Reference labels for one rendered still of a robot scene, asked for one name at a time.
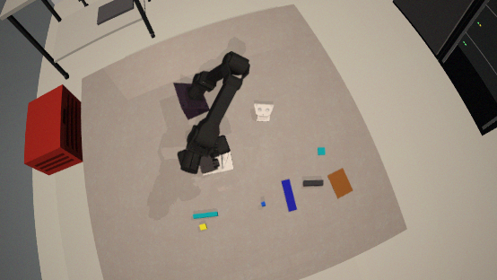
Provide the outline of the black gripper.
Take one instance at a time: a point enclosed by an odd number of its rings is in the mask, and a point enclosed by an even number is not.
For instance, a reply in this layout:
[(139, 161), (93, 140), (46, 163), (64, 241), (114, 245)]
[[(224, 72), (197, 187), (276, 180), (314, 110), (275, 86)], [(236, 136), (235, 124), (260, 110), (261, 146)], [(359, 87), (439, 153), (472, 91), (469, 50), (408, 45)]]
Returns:
[[(186, 150), (187, 149), (185, 149), (184, 151), (178, 151), (180, 166), (181, 166), (181, 163), (182, 163), (182, 160), (184, 157), (184, 153)], [(229, 153), (229, 152), (230, 152), (230, 147), (227, 143), (226, 137), (224, 135), (218, 136), (218, 142), (217, 142), (215, 148), (213, 149), (214, 158), (218, 157), (220, 154), (225, 154), (225, 153)]]

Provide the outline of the brown rectangular plate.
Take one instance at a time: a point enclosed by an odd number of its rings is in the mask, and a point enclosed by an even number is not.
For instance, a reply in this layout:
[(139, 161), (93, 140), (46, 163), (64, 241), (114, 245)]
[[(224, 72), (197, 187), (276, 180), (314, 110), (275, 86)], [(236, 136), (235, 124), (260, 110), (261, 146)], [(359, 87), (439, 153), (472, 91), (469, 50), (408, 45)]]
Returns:
[(329, 178), (329, 182), (332, 184), (337, 199), (339, 197), (344, 196), (345, 194), (353, 191), (352, 185), (350, 185), (349, 180), (344, 173), (344, 169), (337, 170), (327, 175)]

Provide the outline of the dark blue flat bar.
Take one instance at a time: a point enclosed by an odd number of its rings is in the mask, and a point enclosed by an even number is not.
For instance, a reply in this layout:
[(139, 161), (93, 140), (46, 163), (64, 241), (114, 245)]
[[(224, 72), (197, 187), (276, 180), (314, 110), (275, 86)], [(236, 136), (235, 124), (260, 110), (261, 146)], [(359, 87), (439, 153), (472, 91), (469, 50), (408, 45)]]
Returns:
[(283, 180), (282, 181), (282, 185), (283, 185), (283, 190), (284, 190), (284, 196), (285, 196), (285, 199), (286, 199), (286, 203), (288, 205), (288, 208), (289, 208), (289, 212), (290, 211), (293, 211), (293, 210), (297, 210), (297, 207), (295, 205), (295, 201), (294, 201), (294, 195), (292, 193), (292, 187), (291, 187), (291, 182), (289, 179), (287, 180)]

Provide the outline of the beige housing plate with two round holes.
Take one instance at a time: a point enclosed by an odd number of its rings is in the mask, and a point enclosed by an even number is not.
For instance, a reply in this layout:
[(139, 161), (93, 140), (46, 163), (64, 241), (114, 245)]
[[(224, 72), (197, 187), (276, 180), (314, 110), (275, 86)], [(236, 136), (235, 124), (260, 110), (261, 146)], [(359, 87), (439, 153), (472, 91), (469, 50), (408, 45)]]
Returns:
[[(273, 108), (275, 107), (275, 105), (263, 105), (258, 103), (254, 103), (254, 105), (255, 105), (256, 114), (260, 117), (270, 116), (273, 111)], [(269, 109), (269, 111), (266, 111), (267, 109)]]

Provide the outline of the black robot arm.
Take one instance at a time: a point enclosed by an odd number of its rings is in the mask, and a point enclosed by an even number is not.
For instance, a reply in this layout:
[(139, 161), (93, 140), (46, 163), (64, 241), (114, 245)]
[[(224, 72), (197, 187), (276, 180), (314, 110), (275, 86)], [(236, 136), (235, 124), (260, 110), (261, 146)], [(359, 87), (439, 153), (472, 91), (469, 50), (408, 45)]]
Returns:
[[(219, 170), (218, 159), (214, 158), (213, 149), (220, 134), (219, 125), (231, 103), (236, 91), (241, 87), (243, 78), (249, 74), (249, 60), (230, 51), (222, 63), (211, 71), (195, 74), (191, 87), (187, 87), (190, 100), (202, 101), (205, 92), (212, 91), (216, 82), (222, 80), (222, 88), (218, 92), (206, 118), (193, 125), (187, 136), (187, 146), (180, 168), (191, 174)], [(241, 75), (241, 78), (234, 75)], [(205, 149), (205, 148), (208, 148)]]

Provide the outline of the dark grey flat bar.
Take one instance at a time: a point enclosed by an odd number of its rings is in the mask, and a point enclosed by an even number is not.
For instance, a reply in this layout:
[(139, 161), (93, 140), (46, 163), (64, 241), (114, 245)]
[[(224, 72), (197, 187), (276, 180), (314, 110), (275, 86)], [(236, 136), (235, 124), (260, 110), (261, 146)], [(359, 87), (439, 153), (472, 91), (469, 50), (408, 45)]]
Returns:
[(304, 180), (303, 181), (303, 187), (307, 187), (307, 186), (319, 186), (319, 187), (323, 187), (324, 185), (324, 180), (323, 179), (319, 179), (319, 180)]

